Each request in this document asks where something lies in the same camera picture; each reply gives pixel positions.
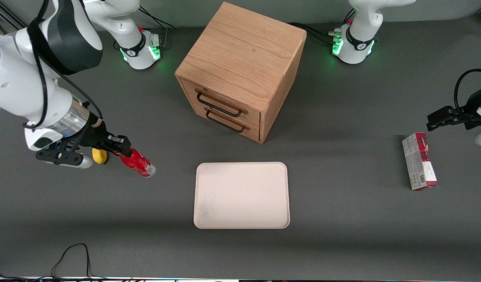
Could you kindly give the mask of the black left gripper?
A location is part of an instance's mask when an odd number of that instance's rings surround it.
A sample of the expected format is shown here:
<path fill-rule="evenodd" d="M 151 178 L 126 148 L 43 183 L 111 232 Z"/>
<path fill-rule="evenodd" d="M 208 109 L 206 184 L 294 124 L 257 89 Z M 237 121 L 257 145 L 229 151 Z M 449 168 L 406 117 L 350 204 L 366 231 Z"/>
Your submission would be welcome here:
<path fill-rule="evenodd" d="M 445 106 L 427 116 L 427 130 L 432 132 L 448 125 L 464 124 L 466 130 L 481 127 L 481 89 L 468 97 L 465 105 L 459 105 L 459 90 L 456 89 L 456 109 Z"/>

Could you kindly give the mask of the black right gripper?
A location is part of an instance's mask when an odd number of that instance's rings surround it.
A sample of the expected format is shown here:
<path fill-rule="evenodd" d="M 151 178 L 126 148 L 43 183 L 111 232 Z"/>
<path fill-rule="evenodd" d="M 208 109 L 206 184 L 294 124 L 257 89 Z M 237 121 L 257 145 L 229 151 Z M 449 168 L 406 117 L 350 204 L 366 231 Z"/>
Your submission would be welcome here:
<path fill-rule="evenodd" d="M 109 133 L 106 124 L 95 114 L 90 114 L 81 130 L 70 137 L 70 152 L 77 152 L 81 147 L 90 147 L 116 156 L 130 157 L 131 142 L 127 136 L 114 136 Z"/>

